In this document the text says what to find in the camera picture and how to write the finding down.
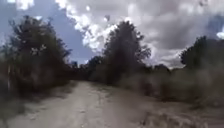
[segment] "sandy ground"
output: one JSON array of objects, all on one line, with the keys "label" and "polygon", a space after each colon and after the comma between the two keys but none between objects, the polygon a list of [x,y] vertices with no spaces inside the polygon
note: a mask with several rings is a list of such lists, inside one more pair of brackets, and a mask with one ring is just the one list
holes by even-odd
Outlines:
[{"label": "sandy ground", "polygon": [[[66,97],[28,106],[31,111],[9,120],[9,128],[193,128],[191,124],[196,123],[198,128],[206,127],[197,116],[184,114],[187,106],[178,109],[177,104],[86,82],[80,82]],[[223,124],[210,124],[209,128],[224,128]]]}]

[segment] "blue sky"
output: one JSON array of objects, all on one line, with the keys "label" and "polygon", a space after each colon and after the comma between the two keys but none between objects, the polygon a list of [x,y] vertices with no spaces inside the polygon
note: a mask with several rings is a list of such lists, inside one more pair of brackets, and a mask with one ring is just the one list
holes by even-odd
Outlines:
[{"label": "blue sky", "polygon": [[118,22],[129,20],[152,50],[147,62],[175,67],[180,52],[197,37],[223,31],[220,3],[224,0],[0,0],[0,40],[10,34],[10,19],[51,17],[58,36],[73,50],[70,59],[84,63],[102,50]]},{"label": "blue sky", "polygon": [[11,30],[8,25],[10,19],[19,21],[26,14],[42,16],[44,19],[53,18],[52,25],[58,36],[66,43],[68,49],[72,49],[71,60],[84,63],[95,55],[89,47],[82,44],[83,35],[80,31],[74,29],[75,22],[66,16],[65,10],[59,10],[58,4],[53,0],[47,2],[43,2],[43,0],[36,1],[35,6],[28,10],[17,10],[15,4],[0,1],[0,36],[7,38],[7,35],[10,34]]}]

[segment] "cloud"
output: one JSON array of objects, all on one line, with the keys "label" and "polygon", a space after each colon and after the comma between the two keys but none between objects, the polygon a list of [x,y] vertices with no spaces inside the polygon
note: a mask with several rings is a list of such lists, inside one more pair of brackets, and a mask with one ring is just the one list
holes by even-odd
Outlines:
[{"label": "cloud", "polygon": [[27,10],[34,6],[34,0],[7,0],[8,3],[16,4],[17,9]]},{"label": "cloud", "polygon": [[145,35],[155,62],[178,60],[177,53],[209,31],[213,15],[223,12],[224,0],[56,0],[75,28],[84,34],[84,45],[100,51],[116,23],[129,19]]}]

